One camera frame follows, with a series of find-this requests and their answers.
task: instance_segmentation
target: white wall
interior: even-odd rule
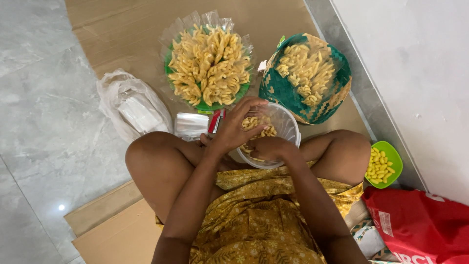
[[[469,1],[331,1],[429,191],[469,205]]]

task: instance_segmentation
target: red shopping bag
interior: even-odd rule
[[[405,264],[469,264],[469,207],[423,191],[369,187],[362,196],[389,250]]]

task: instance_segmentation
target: hand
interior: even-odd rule
[[[249,140],[248,148],[253,149],[250,153],[251,157],[267,161],[283,159],[284,155],[288,155],[290,149],[298,150],[293,143],[280,137],[262,137]]]
[[[237,103],[231,112],[229,112],[223,121],[223,125],[212,140],[211,147],[225,154],[242,144],[246,143],[252,137],[260,134],[267,125],[258,125],[255,128],[244,131],[242,121],[245,119],[251,108],[266,105],[269,101],[258,97],[247,96]]]

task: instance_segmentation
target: green plate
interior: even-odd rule
[[[378,184],[374,184],[370,181],[370,179],[365,177],[365,179],[367,179],[376,188],[384,189],[390,186],[401,175],[402,168],[403,168],[402,159],[401,159],[401,156],[399,156],[399,153],[397,153],[397,150],[386,141],[378,141],[375,144],[373,144],[371,147],[377,148],[379,151],[386,152],[387,161],[390,161],[393,163],[390,167],[396,171],[396,173],[393,173],[391,176],[387,178],[387,183],[380,182]]]
[[[205,33],[209,33],[210,31],[207,29],[206,26],[202,26],[202,28],[204,29]],[[192,31],[195,30],[194,27],[191,27],[188,29],[188,32],[189,33],[192,33]],[[181,35],[179,34],[177,37],[176,37],[176,42],[179,43],[181,41]],[[172,52],[173,52],[173,44],[171,44],[169,46],[169,50],[168,52],[166,53],[166,57],[165,57],[165,74],[166,76],[168,76],[168,74],[170,73],[173,73],[173,69],[171,69],[168,65],[169,63],[171,62],[171,59],[173,58],[173,55],[172,55]],[[236,93],[236,100],[234,101],[234,103],[238,102],[244,95],[245,93],[248,91],[249,89],[249,86],[251,84],[251,80],[252,80],[252,72],[253,72],[253,69],[254,67],[251,66],[251,67],[248,67],[246,70],[249,72],[250,76],[249,76],[249,82],[248,83],[245,83],[245,84],[242,84],[238,93]],[[175,87],[174,87],[174,84],[171,82],[171,80],[168,78],[168,83],[169,83],[169,86],[171,87],[171,89],[174,91]],[[203,98],[200,98],[200,103],[198,105],[195,106],[196,109],[198,110],[203,110],[203,111],[214,111],[214,110],[217,110],[217,109],[221,109],[223,108],[224,105],[222,104],[219,104],[218,102],[214,102],[212,104],[212,106],[208,106],[207,103],[205,103],[204,99]]]

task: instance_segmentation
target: barcode label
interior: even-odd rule
[[[388,213],[379,211],[379,221],[381,222],[381,228],[385,234],[393,236],[393,229],[391,228],[391,217]]]

